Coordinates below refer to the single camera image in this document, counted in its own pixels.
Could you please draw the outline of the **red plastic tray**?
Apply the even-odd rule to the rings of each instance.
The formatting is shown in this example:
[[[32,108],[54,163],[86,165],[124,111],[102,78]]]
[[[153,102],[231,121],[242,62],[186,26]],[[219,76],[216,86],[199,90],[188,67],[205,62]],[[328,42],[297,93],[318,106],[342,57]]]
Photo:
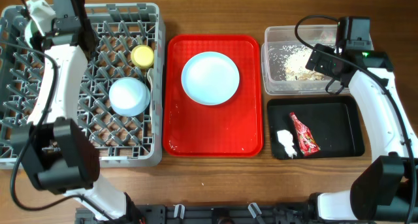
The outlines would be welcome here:
[[[222,53],[236,64],[240,83],[225,103],[190,99],[182,70],[202,52]],[[184,157],[253,157],[263,147],[263,107],[258,42],[249,35],[178,35],[168,45],[163,147]]]

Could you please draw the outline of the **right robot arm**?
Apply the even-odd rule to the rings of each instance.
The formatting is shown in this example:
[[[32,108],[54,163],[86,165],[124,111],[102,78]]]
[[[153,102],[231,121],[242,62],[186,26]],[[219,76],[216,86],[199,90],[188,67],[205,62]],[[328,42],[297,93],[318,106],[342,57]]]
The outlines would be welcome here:
[[[307,69],[350,90],[366,127],[372,164],[347,191],[318,193],[324,221],[417,222],[417,135],[398,97],[394,67],[373,49],[370,19],[337,18],[335,47],[312,46]]]

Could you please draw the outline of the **light blue plate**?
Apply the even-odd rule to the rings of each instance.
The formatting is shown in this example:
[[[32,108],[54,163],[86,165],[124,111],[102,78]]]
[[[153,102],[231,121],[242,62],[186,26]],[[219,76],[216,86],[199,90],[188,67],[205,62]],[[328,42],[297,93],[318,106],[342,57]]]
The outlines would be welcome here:
[[[181,84],[192,101],[215,106],[235,95],[240,85],[240,73],[234,61],[225,54],[202,52],[184,65]]]

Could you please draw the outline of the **food leftovers rice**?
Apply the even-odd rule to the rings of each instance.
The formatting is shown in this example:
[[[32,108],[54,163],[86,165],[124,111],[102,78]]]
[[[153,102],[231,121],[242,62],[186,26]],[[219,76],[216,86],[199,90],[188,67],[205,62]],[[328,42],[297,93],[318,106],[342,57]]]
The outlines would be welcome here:
[[[306,68],[312,50],[301,45],[268,49],[270,77],[274,81],[324,80],[324,75]]]

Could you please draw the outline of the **red snack wrapper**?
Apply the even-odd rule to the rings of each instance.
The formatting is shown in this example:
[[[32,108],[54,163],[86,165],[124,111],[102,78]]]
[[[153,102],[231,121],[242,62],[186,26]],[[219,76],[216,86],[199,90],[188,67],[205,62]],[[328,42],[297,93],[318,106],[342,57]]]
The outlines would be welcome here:
[[[289,116],[297,132],[298,145],[303,156],[310,156],[319,152],[321,149],[314,140],[310,129],[297,118],[294,112],[291,112]]]

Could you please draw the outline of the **grey dishwasher rack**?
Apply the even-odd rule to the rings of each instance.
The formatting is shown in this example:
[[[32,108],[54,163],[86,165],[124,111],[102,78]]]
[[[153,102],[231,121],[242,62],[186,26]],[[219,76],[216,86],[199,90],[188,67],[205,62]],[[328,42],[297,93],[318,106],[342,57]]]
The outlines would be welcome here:
[[[34,109],[44,70],[43,60],[25,49],[26,19],[12,5],[1,15],[1,168],[14,166],[13,129],[24,125]],[[147,167],[162,158],[165,25],[154,3],[89,4],[86,12],[99,42],[82,77],[77,120],[98,149],[102,167]],[[121,116],[110,105],[109,90],[120,78],[146,82],[146,73],[131,61],[135,46],[154,50],[154,82],[143,113]]]

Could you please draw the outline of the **clear plastic bin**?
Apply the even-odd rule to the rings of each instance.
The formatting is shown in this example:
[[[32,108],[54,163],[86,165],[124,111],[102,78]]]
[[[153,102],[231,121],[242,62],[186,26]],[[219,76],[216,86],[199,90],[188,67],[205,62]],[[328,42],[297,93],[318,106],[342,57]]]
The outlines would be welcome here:
[[[317,43],[335,48],[337,25],[301,25],[298,34],[308,44]],[[270,77],[268,49],[271,46],[301,45],[295,37],[293,25],[268,27],[265,30],[265,43],[261,48],[261,69],[265,91],[269,95],[316,95],[326,94],[326,85],[332,78],[325,76],[324,80],[274,81]]]

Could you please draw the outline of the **yellow plastic cup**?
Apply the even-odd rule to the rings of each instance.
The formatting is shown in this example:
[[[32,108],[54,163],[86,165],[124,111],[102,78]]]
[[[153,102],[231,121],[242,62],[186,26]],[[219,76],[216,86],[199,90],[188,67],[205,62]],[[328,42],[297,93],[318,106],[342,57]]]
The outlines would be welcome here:
[[[140,69],[149,69],[153,67],[154,50],[147,45],[135,46],[131,51],[131,61]]]

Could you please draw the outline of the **green bowl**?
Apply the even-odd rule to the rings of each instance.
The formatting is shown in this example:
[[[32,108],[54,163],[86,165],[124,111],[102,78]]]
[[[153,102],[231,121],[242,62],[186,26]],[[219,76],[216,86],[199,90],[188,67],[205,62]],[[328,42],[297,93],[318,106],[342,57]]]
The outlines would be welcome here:
[[[30,20],[24,30],[24,38],[27,45],[35,50],[41,50],[42,47],[42,35],[38,30],[35,22]]]

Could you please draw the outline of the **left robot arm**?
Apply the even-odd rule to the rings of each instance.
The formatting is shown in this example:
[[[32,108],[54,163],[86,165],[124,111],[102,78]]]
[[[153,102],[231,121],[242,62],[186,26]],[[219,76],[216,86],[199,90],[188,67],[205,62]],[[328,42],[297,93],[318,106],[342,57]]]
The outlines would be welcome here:
[[[85,0],[24,2],[25,49],[44,58],[40,91],[27,123],[10,137],[32,186],[75,199],[104,223],[145,223],[127,193],[100,174],[99,152],[77,124],[82,77],[98,45]]]

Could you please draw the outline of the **black plastic tray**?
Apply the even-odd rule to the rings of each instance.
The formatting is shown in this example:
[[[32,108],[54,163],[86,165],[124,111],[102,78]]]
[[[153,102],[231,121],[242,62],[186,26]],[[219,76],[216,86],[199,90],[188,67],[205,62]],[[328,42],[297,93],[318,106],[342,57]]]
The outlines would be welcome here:
[[[320,148],[313,155],[300,151],[292,112],[309,128]],[[277,132],[281,130],[293,134],[293,147],[298,152],[295,159],[358,157],[365,151],[357,104],[352,97],[271,99],[267,102],[267,116],[272,155],[276,159],[289,158],[278,139]]]

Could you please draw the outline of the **white tissue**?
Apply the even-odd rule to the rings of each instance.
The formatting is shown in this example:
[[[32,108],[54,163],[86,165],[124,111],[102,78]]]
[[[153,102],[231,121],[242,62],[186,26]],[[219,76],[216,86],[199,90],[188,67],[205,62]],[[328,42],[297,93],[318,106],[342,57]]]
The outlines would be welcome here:
[[[284,147],[287,156],[291,159],[297,156],[297,151],[294,149],[293,135],[288,130],[280,130],[277,133],[278,142]]]

